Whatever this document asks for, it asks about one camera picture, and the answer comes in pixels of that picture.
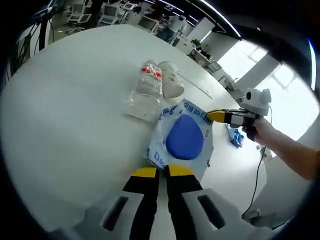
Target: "white table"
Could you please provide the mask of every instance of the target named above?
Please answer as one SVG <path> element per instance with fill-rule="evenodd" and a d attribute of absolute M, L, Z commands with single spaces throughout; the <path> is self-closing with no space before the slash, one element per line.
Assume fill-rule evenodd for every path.
<path fill-rule="evenodd" d="M 98 27 L 59 40 L 6 85 L 0 106 L 4 158 L 22 200 L 45 229 L 77 223 L 86 208 L 122 189 L 130 173 L 148 165 L 142 154 L 153 126 L 123 112 L 140 66 L 149 59 L 175 63 L 188 79 L 184 97 L 203 110 L 238 107 L 192 59 L 129 25 Z M 235 148 L 220 123 L 213 124 L 213 144 L 211 167 L 201 184 L 243 213 L 255 187 L 257 144 L 246 139 L 243 148 Z M 256 196 L 266 181 L 262 165 Z M 161 188 L 151 239 L 174 239 L 166 201 Z"/>

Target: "clear plastic bottle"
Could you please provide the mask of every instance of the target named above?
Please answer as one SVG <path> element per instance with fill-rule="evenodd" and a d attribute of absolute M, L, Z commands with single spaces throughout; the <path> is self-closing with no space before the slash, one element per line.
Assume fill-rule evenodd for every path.
<path fill-rule="evenodd" d="M 163 98 L 162 73 L 154 61 L 142 65 L 141 78 L 130 93 L 130 110 L 128 114 L 148 122 L 158 117 Z"/>

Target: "bright window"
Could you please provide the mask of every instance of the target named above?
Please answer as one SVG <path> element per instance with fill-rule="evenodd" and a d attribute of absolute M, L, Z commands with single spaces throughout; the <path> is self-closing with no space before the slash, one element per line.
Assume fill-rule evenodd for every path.
<path fill-rule="evenodd" d="M 298 140 L 319 115 L 319 104 L 309 87 L 288 66 L 280 64 L 257 87 L 270 89 L 272 125 Z M 271 112 L 266 117 L 271 120 Z"/>
<path fill-rule="evenodd" d="M 237 82 L 252 69 L 267 51 L 247 41 L 238 41 L 222 58 L 218 64 Z"/>

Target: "ceiling light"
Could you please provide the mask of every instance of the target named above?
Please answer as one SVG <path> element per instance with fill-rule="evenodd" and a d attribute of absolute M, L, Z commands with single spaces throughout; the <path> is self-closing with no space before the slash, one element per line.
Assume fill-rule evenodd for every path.
<path fill-rule="evenodd" d="M 209 36 L 210 33 L 212 33 L 212 30 L 209 31 L 209 32 L 201 39 L 200 43 L 202 43 L 202 42 Z"/>
<path fill-rule="evenodd" d="M 207 7 L 209 7 L 210 9 L 212 9 L 216 14 L 218 14 L 231 28 L 232 30 L 238 35 L 239 38 L 241 38 L 240 33 L 236 30 L 236 28 L 231 24 L 231 22 L 228 21 L 228 19 L 226 19 L 225 16 L 223 16 L 217 9 L 215 9 L 214 6 L 210 5 L 208 2 L 206 2 L 205 0 L 199 0 L 200 2 L 202 2 L 203 4 L 205 4 Z"/>
<path fill-rule="evenodd" d="M 190 16 L 190 15 L 189 15 L 189 17 L 192 18 L 193 20 L 195 20 L 196 22 L 199 22 L 199 21 L 198 21 L 197 19 L 195 19 L 193 16 Z"/>
<path fill-rule="evenodd" d="M 183 12 L 183 13 L 185 12 L 185 11 L 181 10 L 180 8 L 174 6 L 174 5 L 172 5 L 172 4 L 170 4 L 170 3 L 166 2 L 166 1 L 163 1 L 163 0 L 158 0 L 158 1 L 160 1 L 160 2 L 162 2 L 162 3 L 164 3 L 164 4 L 167 4 L 167 5 L 175 8 L 175 9 L 178 9 L 179 11 L 181 11 L 181 12 Z"/>
<path fill-rule="evenodd" d="M 190 22 L 189 20 L 186 21 L 187 23 L 189 23 L 191 26 L 195 26 L 192 22 Z"/>
<path fill-rule="evenodd" d="M 316 88 L 316 55 L 315 50 L 312 47 L 311 41 L 309 41 L 310 52 L 311 52 L 311 88 L 315 90 Z"/>

